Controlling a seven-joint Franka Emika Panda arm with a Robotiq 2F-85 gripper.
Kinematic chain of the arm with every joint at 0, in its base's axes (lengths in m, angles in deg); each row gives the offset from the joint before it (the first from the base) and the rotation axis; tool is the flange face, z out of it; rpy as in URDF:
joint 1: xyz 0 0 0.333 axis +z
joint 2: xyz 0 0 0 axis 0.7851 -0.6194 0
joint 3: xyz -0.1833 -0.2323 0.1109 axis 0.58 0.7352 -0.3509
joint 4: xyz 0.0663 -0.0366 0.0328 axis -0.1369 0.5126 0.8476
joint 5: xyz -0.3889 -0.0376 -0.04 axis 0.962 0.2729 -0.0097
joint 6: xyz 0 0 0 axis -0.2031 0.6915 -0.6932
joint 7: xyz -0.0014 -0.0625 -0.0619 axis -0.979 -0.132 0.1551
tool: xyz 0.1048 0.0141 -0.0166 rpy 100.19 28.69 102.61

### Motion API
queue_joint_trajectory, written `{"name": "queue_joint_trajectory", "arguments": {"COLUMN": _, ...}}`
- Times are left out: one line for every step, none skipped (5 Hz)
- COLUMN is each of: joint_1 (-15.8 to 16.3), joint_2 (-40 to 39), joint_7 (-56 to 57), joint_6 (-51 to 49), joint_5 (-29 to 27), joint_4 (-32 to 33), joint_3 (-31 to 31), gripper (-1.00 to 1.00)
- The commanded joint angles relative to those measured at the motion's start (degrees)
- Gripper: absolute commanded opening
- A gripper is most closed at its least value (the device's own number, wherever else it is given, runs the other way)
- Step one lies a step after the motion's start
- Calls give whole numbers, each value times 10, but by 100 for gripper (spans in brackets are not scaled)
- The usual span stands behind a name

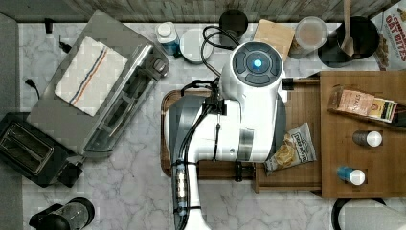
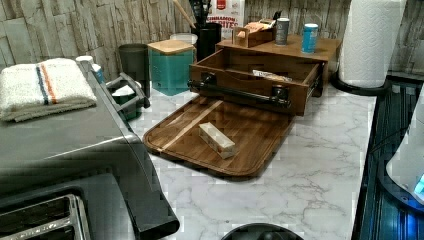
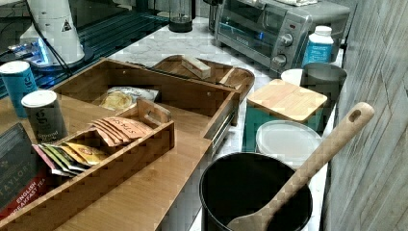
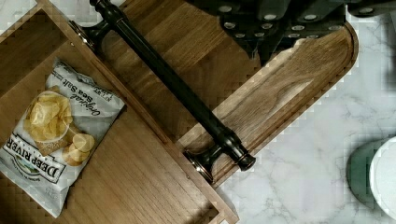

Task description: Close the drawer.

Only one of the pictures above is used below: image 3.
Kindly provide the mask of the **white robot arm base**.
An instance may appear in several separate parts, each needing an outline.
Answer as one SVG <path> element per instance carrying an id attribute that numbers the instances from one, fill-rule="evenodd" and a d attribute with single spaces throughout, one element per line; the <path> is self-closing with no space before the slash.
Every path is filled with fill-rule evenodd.
<path id="1" fill-rule="evenodd" d="M 31 26 L 20 36 L 38 54 L 28 59 L 40 71 L 62 71 L 88 63 L 93 51 L 80 42 L 68 0 L 25 0 Z"/>

